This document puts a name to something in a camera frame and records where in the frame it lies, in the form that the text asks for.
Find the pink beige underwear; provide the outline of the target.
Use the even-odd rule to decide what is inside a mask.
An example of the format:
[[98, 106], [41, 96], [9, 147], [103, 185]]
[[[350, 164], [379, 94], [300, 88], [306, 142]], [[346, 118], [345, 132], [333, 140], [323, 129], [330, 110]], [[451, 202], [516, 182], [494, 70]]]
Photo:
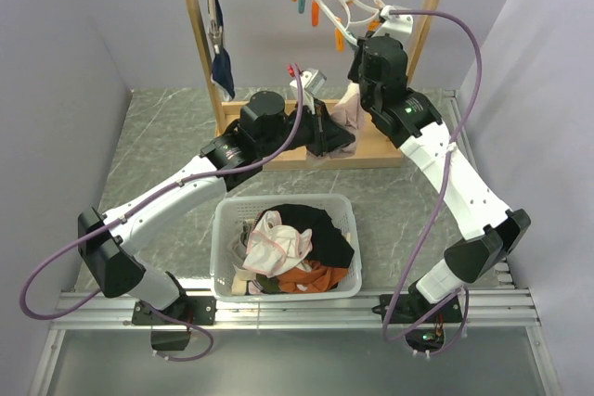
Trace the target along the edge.
[[356, 153], [360, 134], [365, 126], [365, 111], [360, 104], [359, 84], [349, 82], [345, 93], [334, 105], [329, 113], [330, 119], [343, 130], [349, 132], [354, 141], [348, 145], [331, 149], [323, 155], [317, 155], [318, 158], [343, 159], [352, 157]]

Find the black underwear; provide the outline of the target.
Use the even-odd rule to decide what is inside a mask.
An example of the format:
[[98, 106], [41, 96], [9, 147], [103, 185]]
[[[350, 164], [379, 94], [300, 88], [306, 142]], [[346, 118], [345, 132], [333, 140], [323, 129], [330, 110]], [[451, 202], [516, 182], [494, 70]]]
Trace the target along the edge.
[[269, 210], [277, 211], [282, 224], [293, 227], [299, 233], [307, 229], [312, 232], [312, 250], [306, 255], [307, 260], [331, 268], [350, 267], [354, 249], [326, 211], [301, 204], [281, 204]]

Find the white underwear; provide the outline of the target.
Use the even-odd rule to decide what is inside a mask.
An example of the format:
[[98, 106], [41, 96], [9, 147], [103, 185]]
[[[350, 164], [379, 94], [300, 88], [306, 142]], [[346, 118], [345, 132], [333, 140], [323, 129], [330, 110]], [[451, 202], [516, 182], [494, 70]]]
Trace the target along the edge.
[[282, 224], [277, 211], [266, 211], [250, 232], [243, 268], [268, 278], [294, 267], [303, 269], [303, 261], [312, 250], [311, 235], [309, 229], [299, 233]]

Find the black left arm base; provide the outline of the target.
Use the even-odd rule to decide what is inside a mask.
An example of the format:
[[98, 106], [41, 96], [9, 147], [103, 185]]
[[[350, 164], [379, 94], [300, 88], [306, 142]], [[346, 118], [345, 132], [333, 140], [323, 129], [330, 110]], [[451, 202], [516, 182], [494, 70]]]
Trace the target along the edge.
[[193, 326], [212, 326], [216, 300], [208, 296], [182, 295], [163, 310], [155, 311], [144, 301], [137, 301], [131, 325], [150, 327], [150, 345], [157, 353], [181, 352], [190, 343]]

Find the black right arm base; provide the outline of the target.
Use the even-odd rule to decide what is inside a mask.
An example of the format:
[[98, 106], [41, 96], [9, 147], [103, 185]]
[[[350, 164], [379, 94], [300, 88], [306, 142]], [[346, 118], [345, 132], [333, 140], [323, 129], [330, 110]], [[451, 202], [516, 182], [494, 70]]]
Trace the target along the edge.
[[[389, 324], [410, 326], [434, 307], [435, 304], [426, 303], [421, 297], [401, 294], [390, 316]], [[430, 357], [446, 346], [446, 324], [458, 324], [455, 339], [461, 336], [468, 312], [468, 302], [462, 304], [459, 297], [453, 297], [423, 320], [423, 324], [429, 325], [428, 328], [416, 328], [408, 332], [404, 335], [404, 341], [414, 354], [424, 353]]]

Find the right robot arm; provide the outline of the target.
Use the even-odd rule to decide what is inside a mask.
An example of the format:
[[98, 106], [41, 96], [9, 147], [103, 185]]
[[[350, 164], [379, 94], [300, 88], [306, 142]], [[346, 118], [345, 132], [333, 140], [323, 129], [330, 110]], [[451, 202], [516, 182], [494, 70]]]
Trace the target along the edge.
[[511, 253], [531, 219], [498, 198], [474, 170], [433, 103], [407, 86], [406, 64], [399, 41], [369, 37], [358, 44], [349, 78], [359, 87], [362, 109], [442, 196], [462, 235], [409, 289], [410, 313], [427, 322], [439, 314], [443, 298]]

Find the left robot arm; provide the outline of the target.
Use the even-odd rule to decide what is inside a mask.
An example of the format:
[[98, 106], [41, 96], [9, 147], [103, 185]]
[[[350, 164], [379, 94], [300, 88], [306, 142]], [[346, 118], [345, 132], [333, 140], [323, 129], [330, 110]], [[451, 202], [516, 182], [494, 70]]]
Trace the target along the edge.
[[187, 312], [181, 286], [172, 274], [142, 261], [140, 250], [178, 218], [256, 175], [262, 159], [299, 147], [321, 157], [354, 141], [323, 101], [286, 112], [282, 96], [260, 91], [222, 134], [170, 178], [118, 209], [83, 211], [79, 253], [105, 297], [133, 295], [153, 306], [164, 323], [178, 323]]

